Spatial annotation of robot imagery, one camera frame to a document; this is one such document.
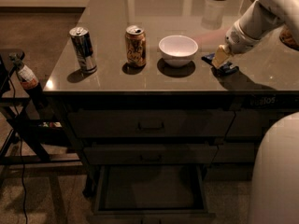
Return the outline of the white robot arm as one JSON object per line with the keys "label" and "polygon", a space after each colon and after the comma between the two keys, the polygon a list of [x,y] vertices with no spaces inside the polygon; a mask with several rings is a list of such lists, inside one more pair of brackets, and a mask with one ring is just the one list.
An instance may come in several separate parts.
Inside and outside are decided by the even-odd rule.
{"label": "white robot arm", "polygon": [[[270,31],[286,25],[299,40],[299,0],[255,0],[225,35],[212,64],[245,53]],[[248,224],[299,224],[299,112],[280,116],[258,148],[251,181]]]}

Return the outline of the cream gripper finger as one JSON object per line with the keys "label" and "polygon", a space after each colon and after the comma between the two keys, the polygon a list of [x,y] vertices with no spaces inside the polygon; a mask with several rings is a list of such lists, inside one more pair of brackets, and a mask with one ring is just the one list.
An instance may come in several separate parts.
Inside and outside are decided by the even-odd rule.
{"label": "cream gripper finger", "polygon": [[228,45],[219,45],[212,59],[212,64],[219,69],[231,56],[232,52]]}

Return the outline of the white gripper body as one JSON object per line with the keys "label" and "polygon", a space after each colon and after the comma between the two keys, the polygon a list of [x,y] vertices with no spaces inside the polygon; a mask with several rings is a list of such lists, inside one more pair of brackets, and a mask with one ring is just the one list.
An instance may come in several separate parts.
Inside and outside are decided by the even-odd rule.
{"label": "white gripper body", "polygon": [[239,19],[227,31],[225,42],[232,54],[246,53],[259,43],[261,27],[251,21]]}

